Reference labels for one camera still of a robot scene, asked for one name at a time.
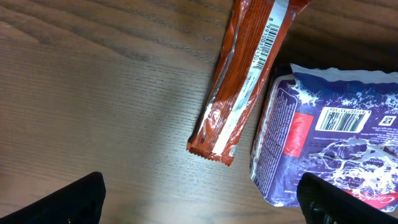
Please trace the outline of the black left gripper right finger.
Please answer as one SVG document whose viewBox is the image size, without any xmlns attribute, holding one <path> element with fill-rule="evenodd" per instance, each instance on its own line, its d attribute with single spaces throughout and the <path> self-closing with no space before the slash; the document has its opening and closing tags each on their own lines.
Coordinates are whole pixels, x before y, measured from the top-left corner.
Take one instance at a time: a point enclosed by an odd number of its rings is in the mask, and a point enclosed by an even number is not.
<svg viewBox="0 0 398 224">
<path fill-rule="evenodd" d="M 311 173 L 304 173 L 300 179 L 297 200 L 307 224 L 397 224 L 397 218 Z"/>
</svg>

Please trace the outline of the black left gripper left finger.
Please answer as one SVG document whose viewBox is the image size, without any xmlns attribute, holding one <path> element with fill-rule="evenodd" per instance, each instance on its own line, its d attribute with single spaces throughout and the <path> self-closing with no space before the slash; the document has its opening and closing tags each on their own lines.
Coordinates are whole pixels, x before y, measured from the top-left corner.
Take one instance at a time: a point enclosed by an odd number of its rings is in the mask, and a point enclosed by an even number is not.
<svg viewBox="0 0 398 224">
<path fill-rule="evenodd" d="M 98 224 L 106 196 L 103 175 L 92 172 L 1 218 L 1 224 Z"/>
</svg>

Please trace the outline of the purple square snack packet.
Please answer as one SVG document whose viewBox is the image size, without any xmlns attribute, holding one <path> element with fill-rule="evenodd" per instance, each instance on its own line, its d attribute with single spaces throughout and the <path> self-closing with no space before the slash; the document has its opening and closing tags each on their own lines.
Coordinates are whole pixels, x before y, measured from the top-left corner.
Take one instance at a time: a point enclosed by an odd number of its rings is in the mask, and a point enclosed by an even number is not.
<svg viewBox="0 0 398 224">
<path fill-rule="evenodd" d="M 264 200 L 296 207 L 309 172 L 383 212 L 397 208 L 397 74 L 276 69 L 251 152 Z"/>
</svg>

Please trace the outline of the orange snack bar wrapper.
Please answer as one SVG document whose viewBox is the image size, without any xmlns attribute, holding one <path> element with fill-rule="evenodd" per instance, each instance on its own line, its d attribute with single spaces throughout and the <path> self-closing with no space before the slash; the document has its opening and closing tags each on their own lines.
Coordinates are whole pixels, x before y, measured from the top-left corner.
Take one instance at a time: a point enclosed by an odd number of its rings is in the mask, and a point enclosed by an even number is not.
<svg viewBox="0 0 398 224">
<path fill-rule="evenodd" d="M 187 151 L 230 166 L 288 29 L 310 0 L 237 0 Z"/>
</svg>

